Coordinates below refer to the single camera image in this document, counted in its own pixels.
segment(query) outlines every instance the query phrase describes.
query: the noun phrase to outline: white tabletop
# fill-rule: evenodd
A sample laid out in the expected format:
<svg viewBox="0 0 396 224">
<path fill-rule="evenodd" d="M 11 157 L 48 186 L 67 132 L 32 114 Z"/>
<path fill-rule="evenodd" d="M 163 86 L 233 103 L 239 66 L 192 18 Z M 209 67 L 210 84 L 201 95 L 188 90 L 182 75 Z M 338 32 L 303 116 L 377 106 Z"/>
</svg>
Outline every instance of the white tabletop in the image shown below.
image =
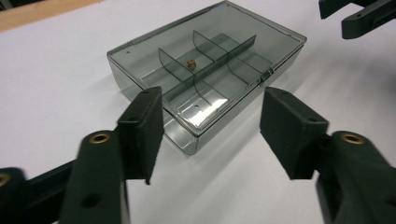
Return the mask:
<svg viewBox="0 0 396 224">
<path fill-rule="evenodd" d="M 129 104 L 106 52 L 218 1 L 107 0 L 0 34 L 0 167 L 28 178 L 73 160 L 87 134 Z M 396 166 L 396 23 L 341 37 L 347 6 L 322 21 L 312 0 L 235 0 L 308 37 L 273 86 L 330 123 L 370 138 Z M 259 97 L 201 151 L 164 138 L 151 186 L 128 181 L 133 223 L 322 223 L 313 180 L 289 181 L 259 134 Z"/>
</svg>

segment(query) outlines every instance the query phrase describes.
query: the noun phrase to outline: transparent plastic box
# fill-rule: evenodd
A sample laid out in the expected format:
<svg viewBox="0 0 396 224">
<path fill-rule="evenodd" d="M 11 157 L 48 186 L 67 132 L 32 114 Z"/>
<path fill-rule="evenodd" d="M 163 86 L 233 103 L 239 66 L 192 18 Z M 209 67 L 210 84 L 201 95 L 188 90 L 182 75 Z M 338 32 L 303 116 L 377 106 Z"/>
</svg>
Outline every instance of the transparent plastic box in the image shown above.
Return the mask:
<svg viewBox="0 0 396 224">
<path fill-rule="evenodd" d="M 137 85 L 163 89 L 166 135 L 195 154 L 291 66 L 306 38 L 222 2 L 108 54 L 129 98 Z"/>
</svg>

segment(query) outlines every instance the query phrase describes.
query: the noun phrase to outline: compartment box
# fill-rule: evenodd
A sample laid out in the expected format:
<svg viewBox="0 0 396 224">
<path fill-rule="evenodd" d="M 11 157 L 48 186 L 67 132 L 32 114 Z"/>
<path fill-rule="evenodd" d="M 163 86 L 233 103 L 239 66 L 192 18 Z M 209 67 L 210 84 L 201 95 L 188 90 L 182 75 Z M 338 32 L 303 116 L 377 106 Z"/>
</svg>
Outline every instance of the compartment box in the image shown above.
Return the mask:
<svg viewBox="0 0 396 224">
<path fill-rule="evenodd" d="M 280 76 L 306 38 L 230 2 L 200 10 L 108 54 L 129 98 L 163 88 L 166 135 L 195 154 Z"/>
</svg>

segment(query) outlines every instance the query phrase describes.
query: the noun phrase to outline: table surface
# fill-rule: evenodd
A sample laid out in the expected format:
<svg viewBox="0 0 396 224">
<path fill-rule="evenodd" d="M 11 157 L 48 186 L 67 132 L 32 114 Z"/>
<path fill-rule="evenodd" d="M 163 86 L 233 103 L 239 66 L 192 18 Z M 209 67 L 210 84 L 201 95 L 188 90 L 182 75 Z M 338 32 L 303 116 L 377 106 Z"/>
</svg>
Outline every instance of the table surface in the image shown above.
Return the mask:
<svg viewBox="0 0 396 224">
<path fill-rule="evenodd" d="M 0 34 L 0 167 L 27 177 L 73 160 L 129 104 L 106 52 L 218 1 L 106 0 Z M 331 123 L 370 138 L 396 166 L 396 26 L 341 38 L 347 6 L 319 18 L 311 0 L 235 0 L 308 37 L 273 86 Z M 262 96 L 194 156 L 163 139 L 151 186 L 128 181 L 133 223 L 323 223 L 313 180 L 289 181 L 259 134 Z"/>
</svg>

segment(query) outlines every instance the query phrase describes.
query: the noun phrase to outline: wooden strip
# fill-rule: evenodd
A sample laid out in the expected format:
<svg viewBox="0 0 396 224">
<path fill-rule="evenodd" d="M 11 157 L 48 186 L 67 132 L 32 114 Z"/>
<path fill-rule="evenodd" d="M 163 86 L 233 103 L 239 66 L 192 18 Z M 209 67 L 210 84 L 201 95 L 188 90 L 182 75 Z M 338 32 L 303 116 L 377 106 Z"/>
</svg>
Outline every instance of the wooden strip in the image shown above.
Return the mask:
<svg viewBox="0 0 396 224">
<path fill-rule="evenodd" d="M 0 32 L 104 0 L 47 0 L 0 12 Z"/>
</svg>

